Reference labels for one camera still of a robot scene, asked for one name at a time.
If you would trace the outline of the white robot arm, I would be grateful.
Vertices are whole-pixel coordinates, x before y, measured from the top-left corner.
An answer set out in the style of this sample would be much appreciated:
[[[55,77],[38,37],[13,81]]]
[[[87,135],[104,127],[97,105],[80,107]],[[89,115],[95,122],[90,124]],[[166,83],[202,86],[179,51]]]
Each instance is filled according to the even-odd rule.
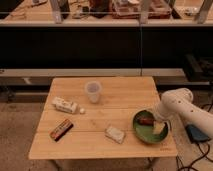
[[[187,88],[166,91],[152,108],[154,118],[166,121],[172,114],[179,114],[213,138],[213,114],[195,106],[192,101],[193,93]]]

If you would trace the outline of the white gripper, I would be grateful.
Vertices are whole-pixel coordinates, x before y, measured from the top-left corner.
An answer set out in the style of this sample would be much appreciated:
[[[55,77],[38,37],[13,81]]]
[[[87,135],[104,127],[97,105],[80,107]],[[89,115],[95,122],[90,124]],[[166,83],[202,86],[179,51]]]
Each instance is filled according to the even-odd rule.
[[[153,115],[154,115],[154,118],[157,121],[159,121],[159,122],[157,121],[154,122],[153,133],[160,134],[165,127],[165,124],[163,123],[163,121],[166,121],[169,119],[171,112],[163,105],[162,102],[159,102],[153,107]]]

